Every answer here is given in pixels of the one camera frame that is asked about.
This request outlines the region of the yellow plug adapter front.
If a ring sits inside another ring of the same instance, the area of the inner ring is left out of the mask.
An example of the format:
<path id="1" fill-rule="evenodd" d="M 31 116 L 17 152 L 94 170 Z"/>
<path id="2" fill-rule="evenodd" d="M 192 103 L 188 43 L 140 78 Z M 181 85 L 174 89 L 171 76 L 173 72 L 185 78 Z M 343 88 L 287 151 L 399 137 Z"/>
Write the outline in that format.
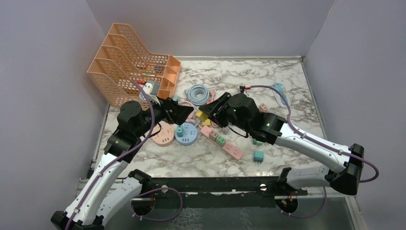
<path id="1" fill-rule="evenodd" d="M 197 111 L 197 112 L 195 113 L 195 115 L 199 118 L 199 120 L 200 120 L 201 122 L 205 122 L 205 121 L 208 119 L 208 117 L 209 117 L 208 114 L 204 113 L 204 112 L 201 111 L 201 110 Z"/>

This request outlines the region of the green plug adapter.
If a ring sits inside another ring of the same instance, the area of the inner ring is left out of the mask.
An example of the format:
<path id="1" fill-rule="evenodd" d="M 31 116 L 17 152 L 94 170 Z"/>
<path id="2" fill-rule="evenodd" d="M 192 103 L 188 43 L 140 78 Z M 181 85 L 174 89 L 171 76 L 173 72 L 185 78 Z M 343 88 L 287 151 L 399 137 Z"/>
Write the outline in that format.
<path id="1" fill-rule="evenodd" d="M 262 146 L 262 145 L 264 144 L 263 142 L 258 141 L 258 140 L 256 140 L 256 139 L 253 139 L 253 140 L 252 140 L 252 143 L 253 143 L 254 145 L 256 145 L 256 146 Z"/>
<path id="2" fill-rule="evenodd" d="M 217 136 L 215 141 L 221 147 L 223 147 L 226 144 L 226 139 L 222 136 Z"/>

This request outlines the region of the pink plug adapter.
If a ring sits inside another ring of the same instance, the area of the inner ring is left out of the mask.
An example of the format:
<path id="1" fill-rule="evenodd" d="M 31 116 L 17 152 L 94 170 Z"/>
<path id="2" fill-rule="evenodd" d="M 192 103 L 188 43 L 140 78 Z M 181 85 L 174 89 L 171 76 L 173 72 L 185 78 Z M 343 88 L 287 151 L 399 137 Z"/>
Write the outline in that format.
<path id="1" fill-rule="evenodd" d="M 261 103 L 261 104 L 258 106 L 258 109 L 259 109 L 259 111 L 262 112 L 262 113 L 268 112 L 268 107 L 267 107 L 267 105 L 264 104 L 264 103 Z"/>

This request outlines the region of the teal plug adapter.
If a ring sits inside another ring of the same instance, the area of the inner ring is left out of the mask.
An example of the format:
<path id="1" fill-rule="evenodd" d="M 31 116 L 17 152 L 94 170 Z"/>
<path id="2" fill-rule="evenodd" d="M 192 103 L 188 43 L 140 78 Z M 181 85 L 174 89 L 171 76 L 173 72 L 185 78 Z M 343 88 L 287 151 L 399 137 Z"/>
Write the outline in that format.
<path id="1" fill-rule="evenodd" d="M 183 126 L 182 126 L 182 125 L 177 126 L 177 128 L 176 128 L 176 135 L 177 135 L 178 137 L 182 137 L 183 134 L 184 134 Z"/>
<path id="2" fill-rule="evenodd" d="M 264 160 L 264 152 L 259 151 L 259 150 L 254 151 L 254 153 L 253 153 L 253 161 L 262 163 L 263 160 Z"/>

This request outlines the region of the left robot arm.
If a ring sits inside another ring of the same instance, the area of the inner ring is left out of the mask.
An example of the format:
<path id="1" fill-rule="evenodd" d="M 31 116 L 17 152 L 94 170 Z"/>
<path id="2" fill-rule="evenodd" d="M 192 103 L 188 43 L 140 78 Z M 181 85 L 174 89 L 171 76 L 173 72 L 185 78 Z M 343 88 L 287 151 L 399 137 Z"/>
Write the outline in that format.
<path id="1" fill-rule="evenodd" d="M 141 146 L 151 137 L 161 121 L 183 124 L 194 111 L 171 98 L 149 102 L 143 110 L 139 102 L 128 101 L 120 108 L 118 127 L 109 137 L 98 166 L 75 200 L 64 210 L 56 211 L 51 222 L 58 230 L 102 230 L 111 217 L 135 196 L 150 192 L 150 176 L 130 176 L 120 188 L 109 193 L 117 177 L 128 166 Z"/>

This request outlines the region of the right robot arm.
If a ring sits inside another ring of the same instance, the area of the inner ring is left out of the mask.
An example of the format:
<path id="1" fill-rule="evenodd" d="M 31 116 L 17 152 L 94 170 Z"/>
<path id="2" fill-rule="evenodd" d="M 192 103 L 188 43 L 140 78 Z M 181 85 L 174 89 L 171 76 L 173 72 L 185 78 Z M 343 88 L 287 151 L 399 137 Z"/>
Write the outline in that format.
<path id="1" fill-rule="evenodd" d="M 304 187 L 331 187 L 337 192 L 354 196 L 361 181 L 364 148 L 335 144 L 292 126 L 278 115 L 262 112 L 255 101 L 243 93 L 224 93 L 219 99 L 200 106 L 197 117 L 210 119 L 220 127 L 234 125 L 257 141 L 295 150 L 320 166 L 283 169 L 276 182 L 277 191 L 288 195 Z"/>

